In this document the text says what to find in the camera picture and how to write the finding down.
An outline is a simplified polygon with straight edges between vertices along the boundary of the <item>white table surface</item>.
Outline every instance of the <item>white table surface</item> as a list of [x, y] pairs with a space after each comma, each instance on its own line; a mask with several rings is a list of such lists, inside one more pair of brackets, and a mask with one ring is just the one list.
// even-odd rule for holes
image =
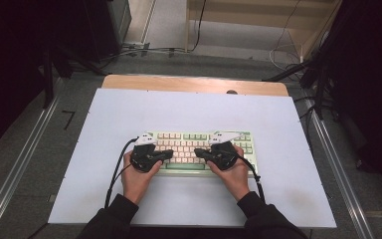
[[[116, 89], [96, 91], [49, 223], [89, 222], [124, 145], [147, 130], [251, 131], [267, 202], [298, 227], [336, 227], [290, 97]], [[249, 184], [257, 191], [254, 178]], [[121, 191], [118, 181], [112, 198]], [[242, 227], [245, 220], [217, 177], [155, 176], [132, 224]]]

